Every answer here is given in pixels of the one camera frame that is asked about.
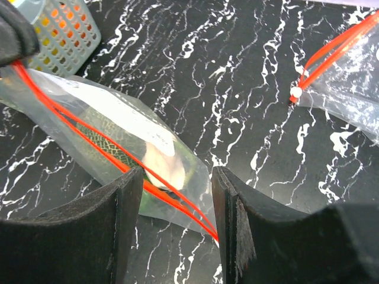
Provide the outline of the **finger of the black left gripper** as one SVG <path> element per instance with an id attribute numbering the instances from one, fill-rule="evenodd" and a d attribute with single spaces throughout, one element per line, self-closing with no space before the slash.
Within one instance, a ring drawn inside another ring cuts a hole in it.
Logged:
<path id="1" fill-rule="evenodd" d="M 1 1 L 1 67 L 40 52 L 33 25 L 9 1 Z"/>

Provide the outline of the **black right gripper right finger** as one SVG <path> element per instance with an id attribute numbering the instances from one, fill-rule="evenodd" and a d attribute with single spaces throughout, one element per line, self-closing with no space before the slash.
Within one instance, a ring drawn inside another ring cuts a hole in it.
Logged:
<path id="1" fill-rule="evenodd" d="M 308 214 L 214 167 L 214 211 L 225 283 L 377 283 L 378 203 Z"/>

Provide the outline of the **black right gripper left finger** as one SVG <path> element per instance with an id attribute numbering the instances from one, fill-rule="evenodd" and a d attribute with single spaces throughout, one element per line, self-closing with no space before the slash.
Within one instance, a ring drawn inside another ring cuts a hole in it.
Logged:
<path id="1" fill-rule="evenodd" d="M 1 220 L 1 282 L 124 283 L 142 191 L 134 167 L 37 217 Z"/>

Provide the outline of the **fake banana bunch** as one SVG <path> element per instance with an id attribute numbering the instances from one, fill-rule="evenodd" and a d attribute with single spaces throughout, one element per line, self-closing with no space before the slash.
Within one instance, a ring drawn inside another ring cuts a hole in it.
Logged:
<path id="1" fill-rule="evenodd" d="M 42 15 L 34 23 L 34 29 L 40 44 L 40 52 L 35 56 L 35 60 L 41 61 L 41 64 L 51 64 L 53 59 L 59 54 L 57 43 L 55 39 L 57 32 L 51 29 L 51 22 L 49 18 Z"/>

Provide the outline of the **fake orange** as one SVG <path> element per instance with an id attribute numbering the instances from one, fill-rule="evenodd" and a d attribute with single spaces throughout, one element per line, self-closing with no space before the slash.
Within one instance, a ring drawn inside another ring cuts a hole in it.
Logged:
<path id="1" fill-rule="evenodd" d="M 81 37 L 81 39 L 86 38 L 86 32 L 79 31 L 83 26 L 82 21 L 86 20 L 85 15 L 80 15 L 79 20 L 74 20 L 74 13 L 70 8 L 65 8 L 65 4 L 61 4 L 60 8 L 55 8 L 51 16 L 58 23 L 58 28 L 54 28 L 53 31 L 57 32 L 57 36 L 59 33 L 64 34 L 63 38 L 59 41 L 59 45 L 64 47 L 69 39 L 74 41 L 74 46 L 79 47 L 79 40 L 75 40 L 75 36 L 73 35 L 73 31 L 77 31 Z"/>

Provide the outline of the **fake white mushroom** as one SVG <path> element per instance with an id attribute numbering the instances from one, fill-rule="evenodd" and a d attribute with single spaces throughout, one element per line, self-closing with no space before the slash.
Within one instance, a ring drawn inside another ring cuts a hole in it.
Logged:
<path id="1" fill-rule="evenodd" d="M 163 154 L 152 143 L 146 143 L 146 154 L 143 164 L 165 179 L 175 189 L 181 190 L 185 185 L 185 169 L 178 155 L 169 157 Z"/>

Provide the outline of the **clear zip bag with vegetables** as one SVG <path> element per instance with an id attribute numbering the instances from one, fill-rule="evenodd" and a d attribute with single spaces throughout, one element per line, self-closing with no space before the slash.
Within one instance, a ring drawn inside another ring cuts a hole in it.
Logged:
<path id="1" fill-rule="evenodd" d="M 171 193 L 144 178 L 142 197 L 146 191 L 161 200 L 153 203 L 158 214 L 146 217 L 217 237 L 207 166 L 141 100 L 80 76 L 61 78 L 14 63 L 1 68 L 1 102 L 28 116 L 101 184 L 135 166 L 143 176 L 146 170 L 162 182 Z M 180 191 L 133 154 L 138 141 L 170 142 L 174 137 L 197 160 Z"/>

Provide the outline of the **clear zip bag with fruit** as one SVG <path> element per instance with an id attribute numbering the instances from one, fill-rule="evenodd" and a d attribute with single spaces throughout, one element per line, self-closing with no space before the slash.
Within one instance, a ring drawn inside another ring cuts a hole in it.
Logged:
<path id="1" fill-rule="evenodd" d="M 378 12 L 315 52 L 289 101 L 323 109 L 378 145 Z"/>

